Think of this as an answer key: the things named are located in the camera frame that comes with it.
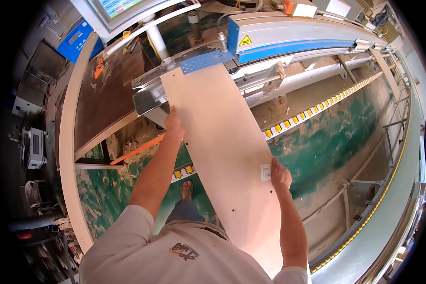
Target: blue control box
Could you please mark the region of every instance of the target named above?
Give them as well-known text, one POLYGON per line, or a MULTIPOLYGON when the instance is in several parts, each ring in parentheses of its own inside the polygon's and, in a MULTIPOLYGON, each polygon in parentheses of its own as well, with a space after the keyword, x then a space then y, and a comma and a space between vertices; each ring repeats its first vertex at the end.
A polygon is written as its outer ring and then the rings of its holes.
MULTIPOLYGON (((84 19, 81 19, 80 23, 75 26, 72 31, 70 31, 69 34, 63 39, 63 41, 57 47, 57 51, 66 59, 75 64, 77 58, 79 57, 80 50, 83 48, 87 37, 92 31, 93 29, 91 26, 84 19)), ((101 39, 98 39, 90 58, 103 49, 104 46, 102 45, 101 39)))

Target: label sticker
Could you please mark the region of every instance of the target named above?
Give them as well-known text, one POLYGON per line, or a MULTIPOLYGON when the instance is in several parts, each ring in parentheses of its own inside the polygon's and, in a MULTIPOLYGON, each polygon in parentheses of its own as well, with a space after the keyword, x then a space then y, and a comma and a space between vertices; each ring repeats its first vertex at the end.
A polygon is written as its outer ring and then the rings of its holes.
POLYGON ((242 39, 242 41, 239 43, 239 46, 247 45, 247 44, 250 44, 250 43, 253 43, 253 41, 251 40, 249 35, 245 35, 244 38, 242 39))
POLYGON ((260 165, 260 179, 261 180, 271 179, 271 165, 270 164, 260 165))

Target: foot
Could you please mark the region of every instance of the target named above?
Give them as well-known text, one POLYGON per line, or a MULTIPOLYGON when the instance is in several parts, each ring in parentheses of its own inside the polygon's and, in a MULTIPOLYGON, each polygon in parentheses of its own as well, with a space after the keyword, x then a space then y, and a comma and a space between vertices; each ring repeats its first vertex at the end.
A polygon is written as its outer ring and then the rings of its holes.
POLYGON ((193 195, 193 183, 190 180, 187 180, 182 185, 182 196, 183 199, 191 200, 191 196, 193 195))

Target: hand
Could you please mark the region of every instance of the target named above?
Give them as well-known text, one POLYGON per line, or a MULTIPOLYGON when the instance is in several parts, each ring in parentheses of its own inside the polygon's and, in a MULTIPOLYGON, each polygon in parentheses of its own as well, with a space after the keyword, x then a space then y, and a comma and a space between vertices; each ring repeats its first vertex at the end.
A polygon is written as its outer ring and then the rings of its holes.
POLYGON ((181 126, 181 118, 173 106, 170 107, 170 114, 164 120, 164 125, 166 126, 167 132, 184 135, 185 130, 181 126))
POLYGON ((279 163, 278 158, 273 158, 271 161, 271 183, 277 195, 290 194, 292 175, 287 168, 279 163))

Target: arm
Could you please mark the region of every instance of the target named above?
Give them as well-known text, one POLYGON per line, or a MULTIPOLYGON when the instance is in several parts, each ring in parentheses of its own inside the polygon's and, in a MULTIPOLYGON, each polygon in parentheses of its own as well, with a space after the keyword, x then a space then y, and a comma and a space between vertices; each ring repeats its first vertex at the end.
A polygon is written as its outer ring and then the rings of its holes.
POLYGON ((281 234, 279 243, 283 254, 283 267, 299 266, 307 269, 307 236, 303 222, 289 191, 292 183, 290 171, 272 160, 271 181, 281 206, 281 234))
POLYGON ((178 149, 184 135, 180 117, 173 107, 164 124, 167 132, 155 155, 134 184, 129 201, 130 205, 135 204, 147 209, 155 220, 159 206, 169 189, 178 149))

